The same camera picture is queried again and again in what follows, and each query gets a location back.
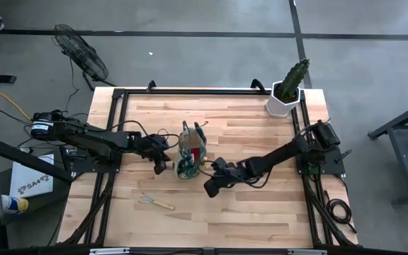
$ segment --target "cactus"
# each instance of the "cactus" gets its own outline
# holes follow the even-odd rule
[[[309,59],[302,59],[290,69],[280,86],[275,87],[274,96],[284,103],[295,100],[295,92],[310,67]]]

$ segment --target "potted cactus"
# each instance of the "potted cactus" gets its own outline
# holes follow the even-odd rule
[[[283,81],[273,83],[272,92],[266,102],[270,116],[284,118],[300,102],[298,85],[308,72],[309,66],[310,60],[302,59],[288,72]]]

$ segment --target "wooden handle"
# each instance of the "wooden handle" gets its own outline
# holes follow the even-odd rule
[[[168,209],[168,210],[175,210],[176,209],[176,207],[174,205],[169,205],[167,203],[163,203],[163,202],[160,202],[160,201],[157,201],[157,200],[154,200],[154,202],[152,202],[152,203],[154,205],[158,205],[159,207],[163,207],[163,208]]]

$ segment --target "electric fan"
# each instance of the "electric fan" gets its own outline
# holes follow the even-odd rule
[[[104,84],[116,86],[106,81],[108,69],[106,69],[102,59],[98,57],[96,50],[89,46],[75,30],[65,24],[55,25],[55,40],[61,47],[62,54],[70,57],[83,70],[83,78],[86,80],[89,89],[94,91],[94,87],[91,86],[87,75],[93,81],[101,81]]]

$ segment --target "floor line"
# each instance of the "floor line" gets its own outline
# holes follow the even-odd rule
[[[327,34],[280,32],[174,32],[174,31],[111,31],[76,30],[80,36],[140,36],[140,37],[196,37],[196,38],[302,38],[323,40],[408,40],[408,35]],[[53,29],[5,29],[1,35],[54,35]]]
[[[302,60],[306,58],[306,54],[305,54],[305,46],[303,45],[303,39],[301,36],[302,31],[300,29],[300,22],[298,20],[298,13],[297,13],[297,7],[295,6],[295,0],[289,0],[289,7],[290,7],[290,14],[292,16],[292,23],[294,26],[295,42],[297,43],[298,58]],[[303,79],[303,86],[305,87],[305,89],[312,89],[311,77],[310,77],[309,71],[306,73],[305,78]]]

